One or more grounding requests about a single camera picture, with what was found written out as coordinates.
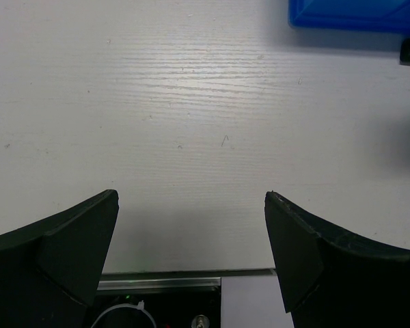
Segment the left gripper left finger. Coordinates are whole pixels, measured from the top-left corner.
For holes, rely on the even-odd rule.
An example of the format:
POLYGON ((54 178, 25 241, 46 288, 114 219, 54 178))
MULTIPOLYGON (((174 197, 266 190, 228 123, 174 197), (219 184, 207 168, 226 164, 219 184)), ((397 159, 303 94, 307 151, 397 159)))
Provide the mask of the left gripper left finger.
POLYGON ((0 327, 81 327, 94 302, 118 200, 108 189, 0 235, 0 327))

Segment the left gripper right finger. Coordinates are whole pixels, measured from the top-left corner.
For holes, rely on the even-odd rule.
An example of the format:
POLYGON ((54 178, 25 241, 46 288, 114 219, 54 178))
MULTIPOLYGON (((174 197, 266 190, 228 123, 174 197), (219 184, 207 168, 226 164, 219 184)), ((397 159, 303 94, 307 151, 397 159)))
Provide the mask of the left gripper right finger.
POLYGON ((410 250, 265 197, 275 271, 295 327, 410 327, 410 250))

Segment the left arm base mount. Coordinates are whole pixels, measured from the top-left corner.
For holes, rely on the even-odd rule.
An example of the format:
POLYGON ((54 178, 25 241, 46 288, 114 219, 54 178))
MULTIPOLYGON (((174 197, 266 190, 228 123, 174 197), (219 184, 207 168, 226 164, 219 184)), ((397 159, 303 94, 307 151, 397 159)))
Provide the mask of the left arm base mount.
POLYGON ((106 274, 84 327, 289 326, 273 269, 106 274))

